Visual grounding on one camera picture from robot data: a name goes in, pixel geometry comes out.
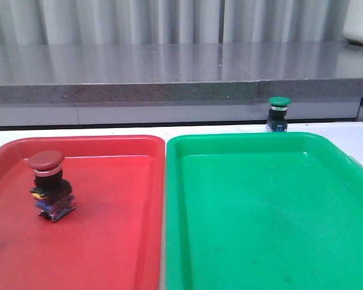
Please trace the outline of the red mushroom push button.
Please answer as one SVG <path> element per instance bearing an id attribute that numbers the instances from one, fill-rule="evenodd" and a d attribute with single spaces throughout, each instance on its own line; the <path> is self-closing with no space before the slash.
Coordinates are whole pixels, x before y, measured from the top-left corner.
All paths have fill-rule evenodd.
<path id="1" fill-rule="evenodd" d="M 36 200 L 39 215 L 52 222 L 75 209 L 73 189 L 63 179 L 62 162 L 64 155 L 57 150 L 47 150 L 31 156 L 27 163 L 34 173 L 34 187 L 30 193 Z"/>

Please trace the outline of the red plastic tray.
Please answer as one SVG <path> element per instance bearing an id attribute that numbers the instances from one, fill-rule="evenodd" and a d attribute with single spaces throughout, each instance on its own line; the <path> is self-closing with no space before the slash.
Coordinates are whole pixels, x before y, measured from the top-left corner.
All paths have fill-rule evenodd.
<path id="1" fill-rule="evenodd" d="M 32 155 L 63 153 L 75 209 L 38 215 Z M 0 147 L 0 289 L 157 289 L 165 143 L 149 135 L 26 138 Z"/>

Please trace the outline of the green mushroom push button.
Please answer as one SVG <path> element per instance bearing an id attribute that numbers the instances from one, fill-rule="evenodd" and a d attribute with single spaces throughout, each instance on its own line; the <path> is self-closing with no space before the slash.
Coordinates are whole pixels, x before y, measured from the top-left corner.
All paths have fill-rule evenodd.
<path id="1" fill-rule="evenodd" d="M 268 132 L 287 131 L 287 107 L 291 104 L 288 97 L 274 96 L 269 99 L 269 113 L 267 116 L 266 129 Z"/>

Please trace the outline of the grey stone counter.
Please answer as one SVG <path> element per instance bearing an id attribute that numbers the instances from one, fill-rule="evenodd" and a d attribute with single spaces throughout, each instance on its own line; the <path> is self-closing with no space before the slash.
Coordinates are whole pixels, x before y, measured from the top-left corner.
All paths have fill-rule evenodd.
<path id="1" fill-rule="evenodd" d="M 346 42 L 0 45 L 0 127 L 363 121 L 363 46 Z"/>

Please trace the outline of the green plastic tray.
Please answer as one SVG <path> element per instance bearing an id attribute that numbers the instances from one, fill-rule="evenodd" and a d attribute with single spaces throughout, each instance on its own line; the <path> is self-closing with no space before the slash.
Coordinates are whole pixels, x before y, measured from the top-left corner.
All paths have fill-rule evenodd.
<path id="1" fill-rule="evenodd" d="M 363 289 L 363 168 L 328 139 L 176 137 L 166 188 L 167 289 Z"/>

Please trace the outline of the white rice cooker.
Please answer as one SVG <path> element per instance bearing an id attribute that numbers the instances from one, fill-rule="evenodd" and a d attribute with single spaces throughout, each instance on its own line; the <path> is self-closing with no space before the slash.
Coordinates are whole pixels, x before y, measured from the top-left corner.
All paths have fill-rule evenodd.
<path id="1" fill-rule="evenodd" d="M 343 26 L 344 38 L 363 45 L 363 0 L 350 0 Z"/>

